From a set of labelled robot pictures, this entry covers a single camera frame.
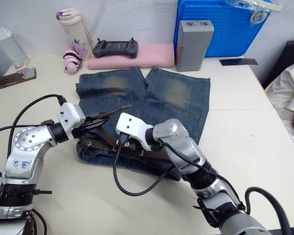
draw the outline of gray controller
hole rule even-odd
[[[128,55],[136,58],[138,52],[138,43],[133,38],[130,41],[107,42],[98,39],[98,43],[93,49],[95,57],[100,58],[103,55]]]

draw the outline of blue jeans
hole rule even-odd
[[[80,107],[85,115],[109,112],[131,104],[125,112],[155,125],[170,118],[176,118],[188,130],[191,138],[199,142],[209,110],[210,79],[195,78],[178,73],[152,68],[146,79],[139,68],[112,70],[95,74],[83,74],[76,84],[80,97]],[[111,116],[103,125],[115,138],[115,127],[120,113]],[[91,139],[100,140],[93,131]],[[104,150],[77,146],[79,158],[100,165],[112,165],[115,151],[107,146]],[[161,175],[172,163],[169,160],[156,160],[121,154],[118,166]],[[175,168],[167,178],[179,180]]]

